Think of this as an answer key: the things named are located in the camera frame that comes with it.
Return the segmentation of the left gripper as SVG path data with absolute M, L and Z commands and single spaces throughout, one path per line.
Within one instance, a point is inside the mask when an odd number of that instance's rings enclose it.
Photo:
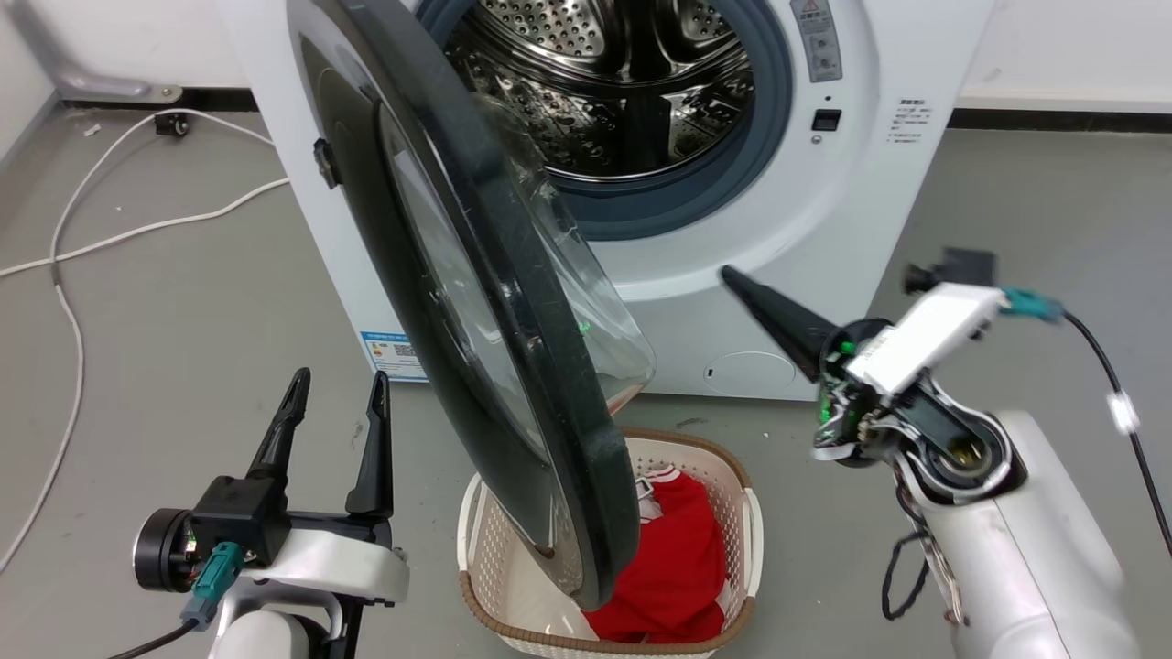
M 372 382 L 363 458 L 347 495 L 348 514 L 288 511 L 289 453 L 309 389 L 309 367 L 298 368 L 246 477 L 216 477 L 195 508 L 163 508 L 146 517 L 131 552 L 139 587 L 222 598 L 245 578 L 364 604 L 406 600 L 410 570 L 390 545 L 387 521 L 394 516 L 389 378 L 376 371 Z

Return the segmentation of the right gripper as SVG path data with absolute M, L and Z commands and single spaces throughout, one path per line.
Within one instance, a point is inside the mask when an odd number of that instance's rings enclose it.
M 891 342 L 895 322 L 883 317 L 837 326 L 791 297 L 725 265 L 720 279 L 802 375 L 818 388 L 815 458 L 861 469 L 919 454 L 919 429 L 907 414 L 917 372 L 900 388 L 868 375 L 875 353 Z

